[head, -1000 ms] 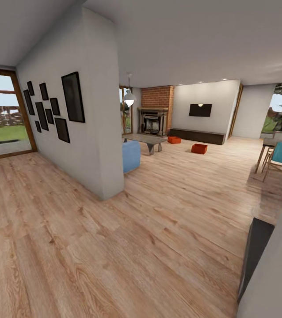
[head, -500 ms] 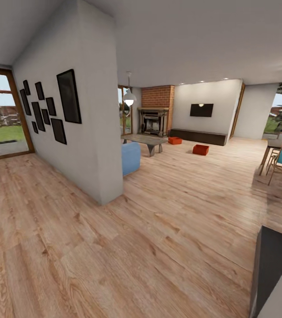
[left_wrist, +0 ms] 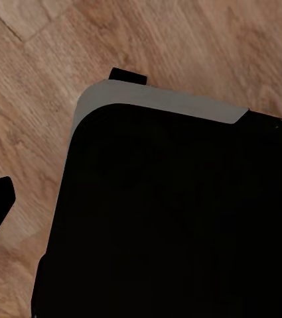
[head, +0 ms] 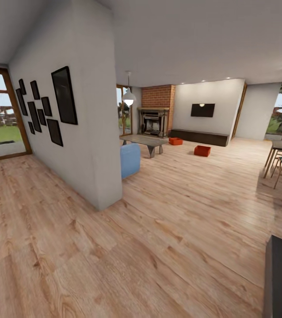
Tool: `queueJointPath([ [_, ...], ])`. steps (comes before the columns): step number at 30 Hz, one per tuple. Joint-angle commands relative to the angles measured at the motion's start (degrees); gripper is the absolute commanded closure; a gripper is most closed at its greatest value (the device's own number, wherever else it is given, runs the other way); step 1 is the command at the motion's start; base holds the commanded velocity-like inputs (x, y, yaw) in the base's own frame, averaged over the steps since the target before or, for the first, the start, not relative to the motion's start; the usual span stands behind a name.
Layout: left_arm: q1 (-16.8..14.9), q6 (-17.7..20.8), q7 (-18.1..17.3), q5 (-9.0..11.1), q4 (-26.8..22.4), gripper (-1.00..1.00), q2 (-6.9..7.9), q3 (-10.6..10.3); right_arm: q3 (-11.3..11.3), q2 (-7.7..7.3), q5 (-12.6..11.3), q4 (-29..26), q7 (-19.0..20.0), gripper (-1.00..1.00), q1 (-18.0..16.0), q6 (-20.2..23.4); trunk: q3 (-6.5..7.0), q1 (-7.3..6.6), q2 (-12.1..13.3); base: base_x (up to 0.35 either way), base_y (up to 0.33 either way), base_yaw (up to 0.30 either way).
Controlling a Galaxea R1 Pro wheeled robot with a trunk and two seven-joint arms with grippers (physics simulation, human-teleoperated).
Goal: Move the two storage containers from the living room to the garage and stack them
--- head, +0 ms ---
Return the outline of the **storage box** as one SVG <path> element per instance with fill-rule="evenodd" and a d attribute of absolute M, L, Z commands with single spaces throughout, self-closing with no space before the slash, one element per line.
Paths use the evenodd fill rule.
<path fill-rule="evenodd" d="M 183 139 L 180 139 L 178 137 L 173 137 L 173 138 L 168 138 L 170 141 L 170 144 L 172 145 L 182 145 L 183 144 Z"/>
<path fill-rule="evenodd" d="M 194 155 L 208 157 L 210 154 L 210 149 L 211 149 L 211 147 L 198 145 L 194 149 Z"/>

